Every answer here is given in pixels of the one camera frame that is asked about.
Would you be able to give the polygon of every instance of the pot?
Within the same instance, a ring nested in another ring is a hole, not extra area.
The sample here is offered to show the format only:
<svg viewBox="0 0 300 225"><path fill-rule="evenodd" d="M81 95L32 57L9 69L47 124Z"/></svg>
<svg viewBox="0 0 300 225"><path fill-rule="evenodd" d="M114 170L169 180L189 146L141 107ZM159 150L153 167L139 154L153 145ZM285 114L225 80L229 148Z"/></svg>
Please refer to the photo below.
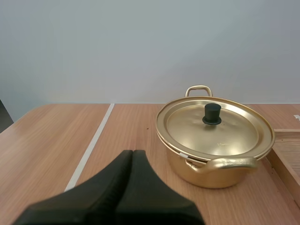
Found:
<svg viewBox="0 0 300 225"><path fill-rule="evenodd" d="M191 90L208 96L189 96ZM275 133L254 110L223 98L210 88L190 87L184 98L167 103L157 115L157 135L168 148L171 168L204 188L237 184L257 169L271 150Z"/></svg>

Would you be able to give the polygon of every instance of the lid handle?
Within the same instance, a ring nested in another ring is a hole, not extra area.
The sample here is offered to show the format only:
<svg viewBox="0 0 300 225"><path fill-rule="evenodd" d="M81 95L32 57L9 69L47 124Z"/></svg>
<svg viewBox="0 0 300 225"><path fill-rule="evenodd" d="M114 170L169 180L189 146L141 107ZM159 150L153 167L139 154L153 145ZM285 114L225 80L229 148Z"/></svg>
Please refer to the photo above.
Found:
<svg viewBox="0 0 300 225"><path fill-rule="evenodd" d="M202 118L203 123L208 125L217 125L222 122L220 118L221 106L216 103L205 105L205 116Z"/></svg>
<svg viewBox="0 0 300 225"><path fill-rule="evenodd" d="M204 85L196 85L196 86L192 86L192 87L188 88L188 90L187 90L187 92L186 92L186 97L189 96L189 92L190 92L191 90L201 90L201 89L206 90L208 96L209 96L209 97L212 97L212 92L211 92L210 88L207 87L207 86L204 86Z"/></svg>

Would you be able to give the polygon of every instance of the white line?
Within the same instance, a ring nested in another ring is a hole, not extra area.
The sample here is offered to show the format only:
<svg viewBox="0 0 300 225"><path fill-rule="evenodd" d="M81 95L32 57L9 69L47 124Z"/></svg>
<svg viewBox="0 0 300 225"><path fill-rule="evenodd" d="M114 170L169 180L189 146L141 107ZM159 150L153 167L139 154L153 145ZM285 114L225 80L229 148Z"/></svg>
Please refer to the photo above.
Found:
<svg viewBox="0 0 300 225"><path fill-rule="evenodd" d="M73 173L73 176L71 177L69 183L67 184L67 187L65 189L65 192L72 189L73 187L75 187L79 177L80 177L80 174L81 172L83 171L84 169L84 166L86 164L86 162L88 161L95 145L96 145L96 142L98 141L98 138L100 137L102 131L103 131L103 128L108 120L108 117L109 115L111 114L112 110L113 110L113 107L114 107L114 104L110 104L110 106L108 107L107 109L107 112L105 114L105 116L103 117L103 120L102 122L100 123L99 127L98 127L98 130L95 132L95 135L93 136L90 144L88 145L84 155L82 156L77 168L75 169L74 173Z"/></svg>
<svg viewBox="0 0 300 225"><path fill-rule="evenodd" d="M300 120L300 116L299 116L299 115L294 115L294 117L295 117L296 119L299 119L299 120Z"/></svg>

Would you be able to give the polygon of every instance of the gray wall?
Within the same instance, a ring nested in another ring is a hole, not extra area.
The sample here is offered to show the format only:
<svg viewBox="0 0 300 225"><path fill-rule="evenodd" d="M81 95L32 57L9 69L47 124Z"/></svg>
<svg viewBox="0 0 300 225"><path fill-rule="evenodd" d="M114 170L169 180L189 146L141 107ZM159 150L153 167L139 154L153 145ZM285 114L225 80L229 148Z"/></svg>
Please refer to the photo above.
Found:
<svg viewBox="0 0 300 225"><path fill-rule="evenodd" d="M165 103L195 84L300 102L299 0L0 1L0 99Z"/></svg>

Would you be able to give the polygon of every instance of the wooden table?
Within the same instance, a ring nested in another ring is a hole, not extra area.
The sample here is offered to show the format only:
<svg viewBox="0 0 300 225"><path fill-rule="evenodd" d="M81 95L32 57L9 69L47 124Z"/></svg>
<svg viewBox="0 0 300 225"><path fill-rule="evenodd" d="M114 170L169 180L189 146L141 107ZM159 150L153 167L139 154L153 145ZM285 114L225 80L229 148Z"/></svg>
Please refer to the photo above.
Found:
<svg viewBox="0 0 300 225"><path fill-rule="evenodd" d="M300 105L249 105L273 128L300 129ZM162 105L115 105L77 181L89 179L122 150L145 150L158 176L194 201L208 225L295 225L300 209L263 159L256 173L225 189L191 185L172 172L155 130ZM63 192L109 104L45 105L0 134L0 224L8 225L33 202Z"/></svg>

